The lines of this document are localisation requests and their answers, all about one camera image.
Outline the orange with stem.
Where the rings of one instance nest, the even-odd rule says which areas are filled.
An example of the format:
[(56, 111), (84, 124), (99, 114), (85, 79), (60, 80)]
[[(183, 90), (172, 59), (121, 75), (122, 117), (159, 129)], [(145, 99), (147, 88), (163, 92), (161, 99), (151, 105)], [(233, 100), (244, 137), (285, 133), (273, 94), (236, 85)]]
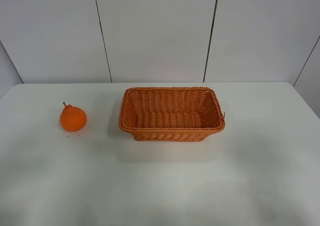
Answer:
[(87, 123), (87, 115), (79, 107), (63, 102), (64, 108), (59, 118), (61, 127), (68, 132), (76, 132), (84, 128)]

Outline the orange wicker basket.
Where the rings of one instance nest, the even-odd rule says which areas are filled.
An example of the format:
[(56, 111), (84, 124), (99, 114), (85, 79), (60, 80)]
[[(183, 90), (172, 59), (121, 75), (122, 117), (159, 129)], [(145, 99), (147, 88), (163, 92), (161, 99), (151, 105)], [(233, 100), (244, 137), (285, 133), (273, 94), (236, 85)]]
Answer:
[(198, 142), (226, 123), (208, 87), (134, 87), (123, 95), (118, 125), (136, 141)]

